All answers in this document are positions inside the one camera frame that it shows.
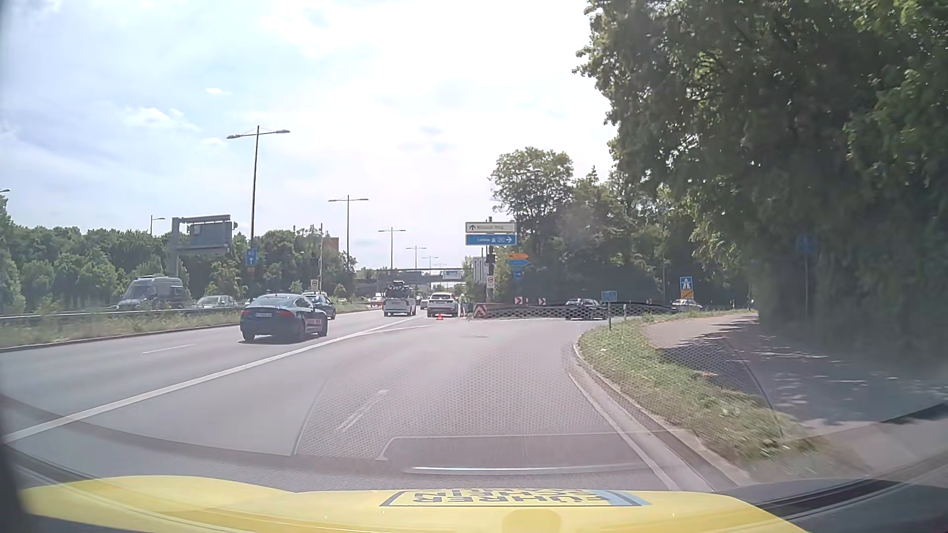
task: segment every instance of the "footpath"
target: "footpath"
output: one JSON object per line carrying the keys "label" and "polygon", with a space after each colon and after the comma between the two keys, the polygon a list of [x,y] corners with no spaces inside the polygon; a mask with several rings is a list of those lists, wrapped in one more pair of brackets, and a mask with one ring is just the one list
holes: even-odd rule
{"label": "footpath", "polygon": [[920,375],[898,354],[882,363],[819,353],[766,334],[756,313],[656,322],[646,336],[666,357],[762,396],[855,454],[864,474],[948,462],[948,360]]}

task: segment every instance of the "blue direction sign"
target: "blue direction sign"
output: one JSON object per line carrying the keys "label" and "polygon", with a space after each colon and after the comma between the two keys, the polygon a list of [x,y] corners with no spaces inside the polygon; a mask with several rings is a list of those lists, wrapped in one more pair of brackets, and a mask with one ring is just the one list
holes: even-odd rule
{"label": "blue direction sign", "polygon": [[515,246],[517,244],[516,234],[479,234],[468,233],[465,235],[465,244],[470,247],[505,247]]}

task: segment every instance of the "guardrail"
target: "guardrail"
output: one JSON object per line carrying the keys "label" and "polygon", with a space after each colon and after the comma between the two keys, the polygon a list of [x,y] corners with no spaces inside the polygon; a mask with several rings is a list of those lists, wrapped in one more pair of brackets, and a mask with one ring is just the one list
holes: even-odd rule
{"label": "guardrail", "polygon": [[33,325],[44,321],[80,322],[96,319],[120,319],[147,316],[204,315],[240,311],[240,307],[188,307],[184,309],[145,309],[140,311],[96,311],[54,313],[49,315],[18,315],[0,317],[0,326]]}

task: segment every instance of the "asphalt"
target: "asphalt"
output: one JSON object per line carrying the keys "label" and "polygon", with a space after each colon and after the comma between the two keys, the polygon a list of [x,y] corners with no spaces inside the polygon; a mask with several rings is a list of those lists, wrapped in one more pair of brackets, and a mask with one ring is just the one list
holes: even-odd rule
{"label": "asphalt", "polygon": [[711,489],[575,364],[597,324],[377,311],[304,342],[225,327],[12,352],[0,415],[27,485]]}

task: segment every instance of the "white road line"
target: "white road line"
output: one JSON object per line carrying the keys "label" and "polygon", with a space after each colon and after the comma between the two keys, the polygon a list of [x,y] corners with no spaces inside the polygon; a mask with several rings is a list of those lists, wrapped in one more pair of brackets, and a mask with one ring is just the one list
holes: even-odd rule
{"label": "white road line", "polygon": [[570,381],[572,381],[573,385],[575,385],[576,388],[579,389],[579,392],[582,393],[586,397],[586,400],[590,402],[590,405],[592,405],[592,407],[596,409],[599,412],[599,414],[601,414],[602,417],[606,419],[607,422],[609,422],[609,425],[612,426],[615,432],[619,433],[619,436],[622,437],[622,440],[626,441],[626,444],[629,445],[629,448],[632,448],[632,451],[637,453],[638,456],[642,458],[645,464],[648,465],[648,467],[651,469],[652,473],[654,473],[656,477],[662,480],[662,483],[664,483],[668,487],[668,490],[681,490],[678,487],[678,484],[675,483],[674,480],[672,480],[670,477],[668,477],[668,474],[666,474],[665,471],[662,470],[662,467],[659,467],[658,463],[653,461],[652,458],[649,457],[645,453],[645,451],[642,450],[642,448],[639,447],[639,445],[635,443],[634,440],[632,440],[628,435],[626,435],[626,432],[619,426],[619,424],[615,420],[612,419],[611,416],[609,416],[609,414],[606,413],[606,410],[603,409],[601,405],[596,403],[593,397],[590,396],[589,393],[587,393],[582,387],[579,386],[579,383],[576,381],[576,378],[573,377],[573,375],[570,374],[569,372],[567,372],[566,375],[570,377]]}
{"label": "white road line", "polygon": [[149,350],[147,352],[142,352],[142,354],[153,354],[155,352],[164,352],[166,350],[177,350],[178,348],[187,348],[188,346],[194,346],[194,344],[181,344],[180,346],[172,346],[171,348],[159,348],[157,350]]}
{"label": "white road line", "polygon": [[345,432],[349,428],[352,428],[353,425],[358,422],[358,419],[361,418],[365,413],[368,413],[373,405],[382,400],[382,396],[389,393],[388,389],[382,389],[381,391],[375,393],[374,396],[369,398],[368,401],[362,404],[362,407],[355,410],[355,413],[349,415],[349,418],[346,418],[339,426],[336,428],[337,432]]}
{"label": "white road line", "polygon": [[319,348],[320,346],[325,346],[326,344],[332,344],[332,343],[334,343],[334,342],[339,342],[340,340],[352,339],[352,338],[354,338],[354,337],[362,337],[362,336],[364,336],[364,335],[370,335],[370,334],[372,334],[372,333],[373,333],[374,331],[376,331],[376,330],[379,330],[379,329],[382,329],[382,328],[386,328],[386,327],[389,327],[389,326],[393,326],[393,325],[396,325],[396,324],[399,324],[399,323],[402,323],[402,322],[407,322],[407,321],[410,321],[410,320],[414,320],[414,317],[409,317],[409,318],[407,318],[407,319],[404,319],[404,320],[401,320],[401,321],[398,321],[398,322],[389,322],[389,323],[382,324],[382,325],[379,325],[379,326],[376,326],[376,327],[371,327],[371,328],[369,328],[369,329],[364,329],[364,330],[362,330],[362,331],[357,331],[357,332],[355,332],[355,333],[350,333],[349,335],[344,335],[344,336],[342,336],[342,337],[337,337],[337,338],[335,338],[335,339],[324,340],[323,342],[317,342],[316,344],[310,344],[309,346],[303,346],[302,348],[297,348],[296,350],[293,350],[293,351],[291,351],[291,352],[285,352],[285,353],[283,353],[283,354],[278,354],[278,355],[276,355],[276,356],[271,356],[271,357],[269,357],[269,358],[258,359],[258,360],[255,360],[255,361],[253,361],[253,362],[249,362],[249,363],[247,363],[247,364],[242,364],[242,365],[240,365],[240,366],[235,366],[235,367],[233,367],[233,368],[228,368],[227,370],[222,370],[222,371],[220,371],[220,372],[215,372],[215,373],[213,373],[213,374],[208,374],[208,375],[206,375],[206,376],[196,377],[196,378],[194,378],[194,379],[189,379],[189,380],[187,380],[187,381],[182,381],[182,382],[180,382],[180,383],[175,383],[174,385],[169,385],[169,386],[167,386],[167,387],[162,387],[162,388],[160,388],[160,389],[155,389],[155,390],[150,391],[150,392],[147,392],[147,393],[142,393],[142,394],[140,394],[140,395],[130,396],[130,397],[127,397],[127,398],[125,398],[125,399],[121,399],[121,400],[118,400],[118,401],[114,401],[114,402],[112,402],[112,403],[107,403],[107,404],[105,404],[105,405],[100,405],[99,407],[93,407],[93,408],[91,408],[91,409],[86,409],[85,411],[79,411],[78,413],[68,414],[68,415],[63,416],[63,417],[61,417],[61,418],[56,418],[56,419],[54,419],[54,420],[50,420],[50,421],[44,422],[44,423],[42,423],[42,424],[37,424],[37,425],[35,425],[35,426],[31,426],[31,427],[29,427],[29,428],[22,429],[22,430],[20,430],[20,431],[18,431],[18,432],[7,433],[6,435],[4,435],[3,441],[4,441],[5,443],[10,443],[10,442],[13,442],[13,441],[16,441],[16,440],[20,440],[20,439],[22,439],[22,438],[29,437],[29,436],[31,436],[31,435],[35,435],[35,434],[37,434],[37,433],[47,432],[47,431],[49,431],[49,430],[53,430],[53,429],[56,429],[56,428],[60,428],[60,427],[62,427],[62,426],[65,426],[66,424],[69,424],[69,423],[72,423],[72,422],[76,422],[76,421],[79,421],[79,420],[84,420],[85,418],[88,418],[88,417],[90,417],[90,416],[95,416],[96,414],[108,413],[109,411],[114,411],[115,409],[119,409],[119,408],[122,408],[122,407],[125,407],[125,406],[128,406],[128,405],[132,405],[132,404],[134,404],[134,403],[138,403],[138,402],[144,401],[144,400],[146,400],[146,399],[154,398],[154,397],[156,397],[156,396],[166,395],[166,394],[168,394],[168,393],[173,393],[173,392],[175,392],[175,391],[180,391],[181,389],[187,389],[188,387],[191,387],[191,386],[194,386],[194,385],[199,385],[199,384],[201,384],[201,383],[206,383],[206,382],[211,381],[211,380],[213,380],[213,379],[217,379],[218,377],[230,376],[231,374],[236,374],[236,373],[241,372],[241,371],[243,371],[243,370],[248,370],[248,369],[251,369],[251,368],[254,368],[254,367],[263,365],[263,364],[267,364],[268,362],[273,362],[273,361],[275,361],[275,360],[280,360],[280,359],[282,359],[282,358],[288,358],[288,357],[290,357],[290,356],[295,356],[295,355],[301,354],[301,353],[303,353],[303,352],[308,352],[309,350],[312,350],[313,348]]}

